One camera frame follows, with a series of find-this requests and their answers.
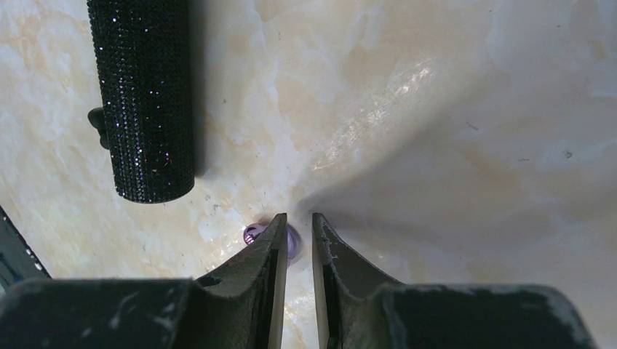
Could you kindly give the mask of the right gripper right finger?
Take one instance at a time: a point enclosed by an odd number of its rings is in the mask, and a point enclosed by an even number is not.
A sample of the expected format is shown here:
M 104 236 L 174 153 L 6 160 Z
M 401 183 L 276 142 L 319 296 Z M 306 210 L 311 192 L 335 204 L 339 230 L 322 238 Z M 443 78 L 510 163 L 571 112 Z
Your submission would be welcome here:
M 595 348 L 572 302 L 534 284 L 406 284 L 320 213 L 312 254 L 321 348 Z

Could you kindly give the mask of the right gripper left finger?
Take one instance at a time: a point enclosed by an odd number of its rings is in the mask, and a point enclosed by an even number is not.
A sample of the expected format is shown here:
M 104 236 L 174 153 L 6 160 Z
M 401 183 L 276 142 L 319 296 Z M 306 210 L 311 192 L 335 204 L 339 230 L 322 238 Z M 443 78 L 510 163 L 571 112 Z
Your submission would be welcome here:
M 3 348 L 279 348 L 287 216 L 197 278 L 31 279 L 1 301 Z

